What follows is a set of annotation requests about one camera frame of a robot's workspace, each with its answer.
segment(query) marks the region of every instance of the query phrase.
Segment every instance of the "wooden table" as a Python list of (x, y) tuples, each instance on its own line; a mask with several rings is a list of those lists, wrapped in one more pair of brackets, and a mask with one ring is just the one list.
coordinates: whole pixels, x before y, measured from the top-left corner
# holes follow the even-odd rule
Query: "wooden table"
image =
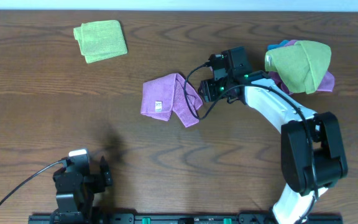
[[(86, 64), (73, 28), (120, 20), (129, 53)], [(333, 93), (293, 95), (339, 119), (348, 178), (315, 212), (358, 223), (358, 13), (0, 11), (0, 199), (70, 150), (105, 155), (114, 187), (95, 204), (140, 213), (267, 210), (280, 197), (280, 135), (256, 110), (217, 104), (184, 128), (140, 115), (142, 84), (187, 74), (210, 54), (243, 45), (255, 69), (268, 44), (316, 40), (332, 50)], [(197, 72), (191, 82), (211, 77)], [(201, 114), (209, 106), (204, 105)], [(27, 223), (56, 207), (50, 169), (0, 208), (0, 223)]]

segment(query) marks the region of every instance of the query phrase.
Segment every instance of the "blue cloth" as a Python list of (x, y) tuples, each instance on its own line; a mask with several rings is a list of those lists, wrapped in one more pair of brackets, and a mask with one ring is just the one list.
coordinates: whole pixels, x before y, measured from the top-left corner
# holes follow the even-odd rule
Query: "blue cloth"
[(281, 41), (281, 43), (279, 44), (270, 44), (269, 46), (267, 46), (267, 50), (272, 50), (272, 49), (276, 49), (278, 47), (283, 47), (284, 45), (286, 45), (289, 41), (288, 40), (283, 40)]

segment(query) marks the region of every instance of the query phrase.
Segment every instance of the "towel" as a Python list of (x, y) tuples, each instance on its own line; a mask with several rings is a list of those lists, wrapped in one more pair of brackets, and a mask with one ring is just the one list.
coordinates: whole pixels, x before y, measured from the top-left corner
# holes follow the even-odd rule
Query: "towel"
[[(267, 50), (276, 49), (279, 47), (287, 47), (292, 46), (297, 42), (298, 40), (283, 40), (279, 44), (272, 44), (267, 47)], [(286, 94), (291, 95), (292, 92), (288, 89), (288, 87), (283, 83), (283, 80), (280, 78), (280, 75), (277, 72), (269, 72), (269, 76), (272, 78), (272, 80), (275, 82), (277, 86), (281, 88)], [(330, 91), (332, 92), (335, 85), (335, 77), (333, 74), (331, 74), (329, 71), (327, 71), (321, 80), (320, 85), (318, 86), (316, 91)]]
[[(140, 113), (155, 119), (168, 121), (172, 111), (177, 114), (185, 127), (199, 122), (193, 117), (187, 107), (183, 87), (185, 79), (178, 73), (143, 83), (143, 99)], [(196, 110), (203, 104), (195, 89), (187, 83), (186, 92), (191, 110)]]
[(124, 35), (118, 21), (96, 21), (74, 28), (74, 38), (78, 41), (86, 63), (128, 53)]
[(289, 91), (314, 93), (327, 72), (331, 49), (322, 43), (299, 40), (292, 46), (266, 52), (265, 69), (278, 72)]

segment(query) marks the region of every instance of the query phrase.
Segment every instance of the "green cloth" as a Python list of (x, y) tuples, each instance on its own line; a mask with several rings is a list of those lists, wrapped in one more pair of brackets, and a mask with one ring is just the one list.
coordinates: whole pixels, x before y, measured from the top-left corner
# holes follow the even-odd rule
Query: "green cloth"
[(128, 53), (118, 21), (97, 21), (74, 28), (74, 38), (80, 45), (86, 63)]
[(291, 92), (314, 93), (327, 72), (331, 48), (325, 44), (299, 40), (294, 45), (266, 52), (266, 71), (278, 72)]

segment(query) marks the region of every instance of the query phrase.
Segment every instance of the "purple towel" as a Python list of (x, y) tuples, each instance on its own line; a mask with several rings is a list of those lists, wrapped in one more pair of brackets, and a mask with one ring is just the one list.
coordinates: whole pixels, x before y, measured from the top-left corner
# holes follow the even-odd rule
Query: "purple towel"
[[(155, 119), (168, 121), (175, 112), (185, 127), (199, 122), (187, 107), (183, 87), (185, 79), (178, 73), (143, 83), (143, 99), (140, 113)], [(194, 88), (187, 84), (189, 104), (194, 113), (203, 104)]]
[[(269, 45), (268, 50), (279, 48), (279, 47), (286, 47), (294, 45), (298, 40), (290, 40), (289, 42), (281, 42), (277, 45)], [(280, 78), (280, 75), (277, 72), (269, 72), (268, 75), (274, 80), (277, 86), (283, 90), (284, 93), (291, 95), (292, 92), (288, 89), (288, 87), (284, 84), (283, 80)], [(335, 77), (329, 71), (326, 72), (323, 79), (321, 80), (320, 85), (317, 88), (317, 91), (333, 91), (335, 85)]]

